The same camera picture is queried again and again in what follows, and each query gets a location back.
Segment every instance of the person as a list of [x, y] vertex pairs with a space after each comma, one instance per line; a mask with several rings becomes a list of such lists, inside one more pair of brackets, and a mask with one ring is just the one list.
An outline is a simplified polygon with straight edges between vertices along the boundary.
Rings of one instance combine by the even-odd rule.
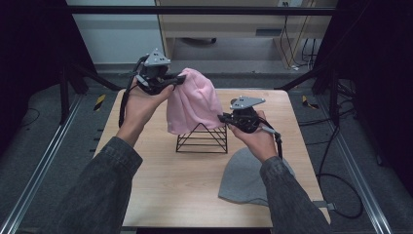
[[[131, 181], [143, 161], [133, 147], [156, 108], [172, 92], [173, 86], [156, 96], [138, 87], [131, 90], [124, 124], [83, 169], [39, 233], [120, 233]], [[263, 111], [257, 112], [265, 118]], [[322, 212], [277, 156], [274, 138], [261, 130], [245, 134], [234, 126], [230, 129], [262, 162], [260, 174], [267, 188], [274, 233], [329, 233]]]

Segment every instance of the person's left hand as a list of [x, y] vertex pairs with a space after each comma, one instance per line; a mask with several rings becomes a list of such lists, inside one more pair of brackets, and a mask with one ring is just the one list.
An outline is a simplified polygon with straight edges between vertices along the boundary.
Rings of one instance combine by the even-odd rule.
[[173, 85], [164, 88], [155, 96], [146, 94], [136, 86], [136, 79], [133, 79], [131, 86], [134, 88], [128, 98], [125, 120], [116, 137], [123, 139], [130, 146], [134, 146], [156, 108], [172, 94]]

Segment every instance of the pink cloth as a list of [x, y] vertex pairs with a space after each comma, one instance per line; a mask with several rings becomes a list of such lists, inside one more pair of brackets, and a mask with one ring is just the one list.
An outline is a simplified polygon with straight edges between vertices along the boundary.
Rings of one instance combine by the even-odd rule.
[[191, 68], [183, 69], [181, 75], [186, 75], [185, 82], [176, 86], [168, 99], [168, 132], [187, 134], [199, 123], [210, 130], [223, 127], [217, 117], [222, 115], [222, 105], [210, 80]]

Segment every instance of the table top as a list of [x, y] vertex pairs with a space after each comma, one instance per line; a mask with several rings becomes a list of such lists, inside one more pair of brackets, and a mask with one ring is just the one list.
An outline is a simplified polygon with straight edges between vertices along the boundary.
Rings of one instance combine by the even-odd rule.
[[[217, 89], [224, 112], [230, 100], [245, 96], [264, 98], [254, 106], [264, 110], [268, 122], [282, 134], [282, 154], [297, 181], [313, 201], [322, 201], [288, 94], [274, 90]], [[97, 146], [98, 152], [118, 128], [121, 91]], [[134, 149], [143, 164], [132, 182], [124, 226], [140, 227], [272, 227], [267, 207], [235, 204], [218, 198], [228, 161], [245, 145], [228, 131], [228, 154], [175, 152], [177, 136], [167, 131], [167, 102], [162, 103], [145, 126]], [[326, 209], [321, 209], [329, 221]]]

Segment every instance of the gray mounting plate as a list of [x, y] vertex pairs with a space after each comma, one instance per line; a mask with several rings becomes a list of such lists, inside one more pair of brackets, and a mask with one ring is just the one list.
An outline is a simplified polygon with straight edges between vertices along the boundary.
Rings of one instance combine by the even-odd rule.
[[231, 104], [231, 109], [246, 109], [253, 105], [265, 102], [264, 98], [243, 97], [240, 96], [234, 103]]
[[158, 65], [169, 65], [170, 59], [166, 58], [162, 52], [156, 48], [151, 54], [149, 54], [149, 58], [144, 63], [145, 66], [158, 66]]

